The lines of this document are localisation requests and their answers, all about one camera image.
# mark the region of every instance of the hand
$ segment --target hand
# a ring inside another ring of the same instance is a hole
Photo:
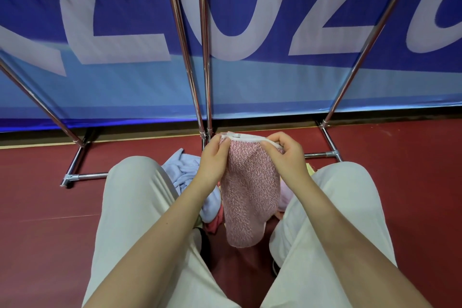
[[[220,144],[221,136],[215,135],[207,144],[200,157],[199,170],[194,180],[201,184],[205,196],[210,195],[225,172],[231,140],[226,138]]]
[[[306,169],[302,146],[283,132],[271,134],[267,139],[279,143],[284,149],[285,153],[281,154],[272,144],[265,141],[260,143],[276,166],[282,180],[297,194],[307,182],[313,181]]]

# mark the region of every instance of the blue towel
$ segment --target blue towel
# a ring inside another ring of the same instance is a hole
[[[167,172],[178,195],[191,183],[199,169],[200,157],[184,154],[183,149],[175,152],[162,168]],[[212,193],[205,199],[200,217],[204,223],[210,223],[217,216],[221,206],[220,190],[216,186]]]

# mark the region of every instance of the white pants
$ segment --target white pants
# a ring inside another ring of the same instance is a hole
[[[367,171],[355,163],[342,162],[321,168],[313,179],[342,214],[396,265],[377,189]],[[83,304],[172,205],[174,195],[176,191],[165,171],[148,157],[129,157],[111,169],[104,187],[91,277]],[[281,270],[262,307],[351,306],[296,197],[276,226],[269,249]],[[192,237],[159,306],[238,307],[218,287]]]

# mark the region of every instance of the white zipper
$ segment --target white zipper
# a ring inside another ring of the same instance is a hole
[[[228,131],[225,134],[221,134],[222,136],[227,136],[231,140],[241,141],[241,142],[261,142],[267,141],[272,144],[275,148],[280,148],[283,150],[282,146],[279,145],[277,142],[268,140],[265,137],[259,135],[251,135],[251,134],[240,134],[240,133],[233,133],[232,131]]]

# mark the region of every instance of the forearm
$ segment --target forearm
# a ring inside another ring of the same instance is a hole
[[[295,193],[354,308],[430,307],[313,180],[305,181]]]
[[[205,200],[193,180],[173,205],[133,245],[84,308],[141,308],[158,302]]]

